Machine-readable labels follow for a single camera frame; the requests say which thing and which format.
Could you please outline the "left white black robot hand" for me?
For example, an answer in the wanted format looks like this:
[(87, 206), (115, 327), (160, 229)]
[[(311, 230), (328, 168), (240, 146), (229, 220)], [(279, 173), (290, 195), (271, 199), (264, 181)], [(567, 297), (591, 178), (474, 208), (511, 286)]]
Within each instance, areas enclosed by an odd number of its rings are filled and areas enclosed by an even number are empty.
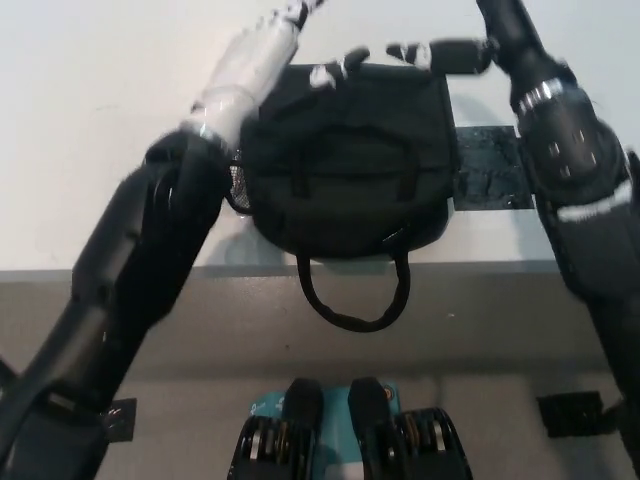
[(234, 36), (180, 128), (236, 149), (243, 124), (273, 90), (298, 50), (305, 23), (321, 5), (290, 1)]

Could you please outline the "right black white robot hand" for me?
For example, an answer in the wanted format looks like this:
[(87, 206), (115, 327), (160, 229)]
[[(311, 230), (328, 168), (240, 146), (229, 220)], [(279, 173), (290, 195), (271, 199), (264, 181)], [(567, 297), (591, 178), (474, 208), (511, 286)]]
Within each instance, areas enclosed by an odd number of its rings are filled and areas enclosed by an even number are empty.
[(478, 1), (486, 37), (438, 39), (429, 43), (390, 43), (386, 53), (435, 76), (484, 74), (496, 65), (511, 82), (510, 106), (523, 110), (525, 97), (542, 83), (575, 83), (570, 68), (545, 50), (521, 1)]

